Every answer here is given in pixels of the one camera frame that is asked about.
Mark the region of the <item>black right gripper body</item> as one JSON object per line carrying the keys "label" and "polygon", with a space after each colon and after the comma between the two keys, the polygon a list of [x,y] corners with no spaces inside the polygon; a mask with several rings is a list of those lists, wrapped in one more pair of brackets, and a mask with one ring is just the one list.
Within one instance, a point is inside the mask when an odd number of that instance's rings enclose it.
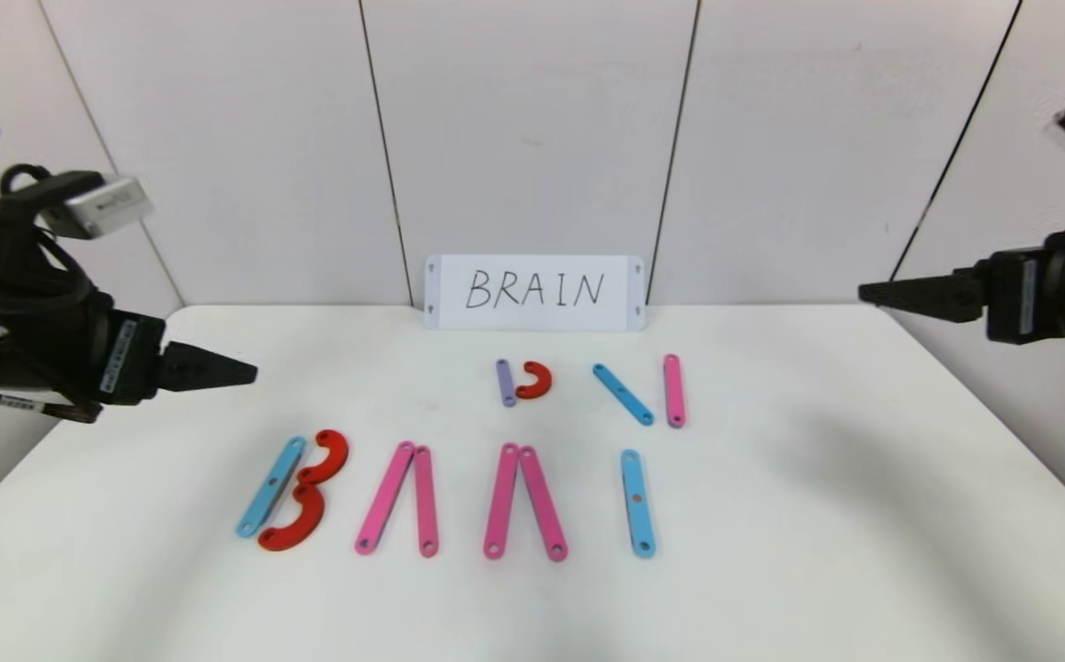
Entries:
{"label": "black right gripper body", "polygon": [[1041,247],[994,253],[987,337],[1025,345],[1065,340],[1065,231]]}

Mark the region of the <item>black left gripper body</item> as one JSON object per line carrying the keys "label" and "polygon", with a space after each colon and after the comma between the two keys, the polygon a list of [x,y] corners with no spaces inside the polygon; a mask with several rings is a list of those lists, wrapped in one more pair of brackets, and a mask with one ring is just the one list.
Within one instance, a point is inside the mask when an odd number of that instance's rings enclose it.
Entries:
{"label": "black left gripper body", "polygon": [[96,423],[105,406],[137,406],[154,397],[164,331],[161,318],[112,302],[83,302],[15,319],[14,355],[32,385],[65,399],[45,404],[44,415]]}

